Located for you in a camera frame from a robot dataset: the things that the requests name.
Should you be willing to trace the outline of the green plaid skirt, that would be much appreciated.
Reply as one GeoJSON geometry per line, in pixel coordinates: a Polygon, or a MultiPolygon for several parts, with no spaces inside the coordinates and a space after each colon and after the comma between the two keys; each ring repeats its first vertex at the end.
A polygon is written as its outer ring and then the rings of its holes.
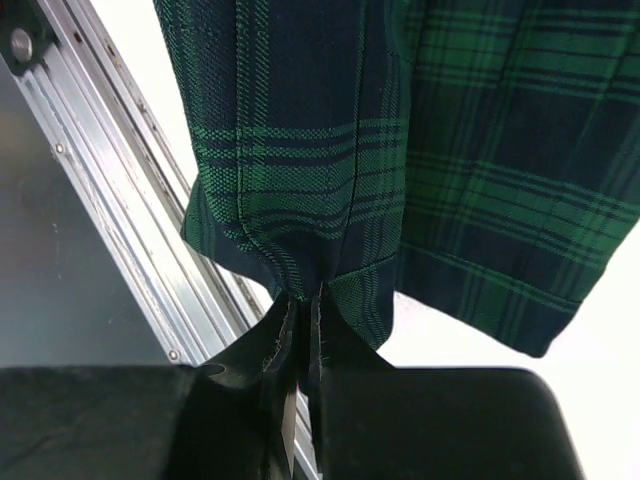
{"type": "Polygon", "coordinates": [[[158,1],[181,234],[372,347],[402,293],[545,355],[639,218],[635,1],[158,1]]]}

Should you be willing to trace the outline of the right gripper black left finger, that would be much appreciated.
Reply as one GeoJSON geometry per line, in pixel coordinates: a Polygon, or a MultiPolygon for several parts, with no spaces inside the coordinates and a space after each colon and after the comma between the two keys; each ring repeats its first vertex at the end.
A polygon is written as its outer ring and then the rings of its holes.
{"type": "Polygon", "coordinates": [[[298,303],[199,367],[5,368],[5,479],[288,479],[298,303]]]}

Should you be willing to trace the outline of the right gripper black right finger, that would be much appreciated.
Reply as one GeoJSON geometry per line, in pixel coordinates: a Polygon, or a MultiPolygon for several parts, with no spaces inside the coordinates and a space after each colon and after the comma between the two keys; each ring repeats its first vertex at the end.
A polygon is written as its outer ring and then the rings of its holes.
{"type": "Polygon", "coordinates": [[[312,298],[303,326],[324,478],[583,477],[556,398],[533,372],[393,366],[346,323],[328,288],[312,298]]]}

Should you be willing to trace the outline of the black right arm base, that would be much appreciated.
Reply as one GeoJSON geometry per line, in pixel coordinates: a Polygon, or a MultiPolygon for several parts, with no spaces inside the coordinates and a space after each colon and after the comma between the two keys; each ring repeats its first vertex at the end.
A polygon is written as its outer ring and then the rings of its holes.
{"type": "Polygon", "coordinates": [[[34,68],[54,38],[37,1],[1,0],[1,56],[13,75],[34,68]]]}

